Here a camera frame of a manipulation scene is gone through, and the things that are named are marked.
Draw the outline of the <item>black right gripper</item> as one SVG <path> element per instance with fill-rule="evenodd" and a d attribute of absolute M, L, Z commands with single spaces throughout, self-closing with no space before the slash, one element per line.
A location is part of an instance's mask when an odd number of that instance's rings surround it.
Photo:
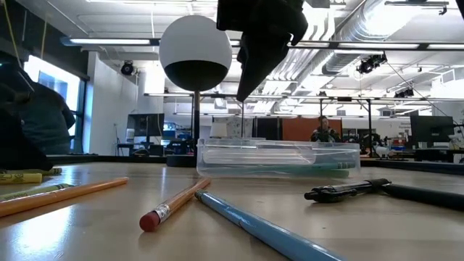
<path fill-rule="evenodd" d="M 218 0 L 217 29 L 262 33 L 241 37 L 238 101 L 243 102 L 286 57 L 290 36 L 293 46 L 302 40 L 308 28 L 302 6 L 294 0 Z"/>

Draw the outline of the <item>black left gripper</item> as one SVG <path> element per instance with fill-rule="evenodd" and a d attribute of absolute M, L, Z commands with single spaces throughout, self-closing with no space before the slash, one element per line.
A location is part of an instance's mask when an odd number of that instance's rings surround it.
<path fill-rule="evenodd" d="M 28 74 L 12 62 L 1 62 L 1 106 L 25 104 L 35 93 Z M 1 169 L 50 170 L 53 164 L 22 131 L 20 121 L 1 109 Z"/>

